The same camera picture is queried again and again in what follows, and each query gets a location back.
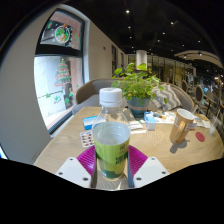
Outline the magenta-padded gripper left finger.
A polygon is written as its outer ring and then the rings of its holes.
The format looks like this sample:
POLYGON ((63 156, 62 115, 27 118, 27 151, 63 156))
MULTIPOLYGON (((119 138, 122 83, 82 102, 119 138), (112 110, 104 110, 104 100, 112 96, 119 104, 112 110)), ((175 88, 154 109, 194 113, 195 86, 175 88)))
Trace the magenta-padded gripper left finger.
POLYGON ((56 172, 56 175, 84 188, 97 185, 97 157, 91 146, 78 157, 69 157, 56 172))

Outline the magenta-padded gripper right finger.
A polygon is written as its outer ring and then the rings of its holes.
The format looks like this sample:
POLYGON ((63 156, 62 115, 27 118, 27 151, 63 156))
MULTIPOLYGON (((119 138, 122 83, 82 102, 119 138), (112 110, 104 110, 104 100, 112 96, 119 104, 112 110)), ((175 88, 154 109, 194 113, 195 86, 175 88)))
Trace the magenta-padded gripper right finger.
POLYGON ((156 157, 147 157, 133 146, 128 150, 128 186, 140 188, 167 176, 169 172, 156 157))

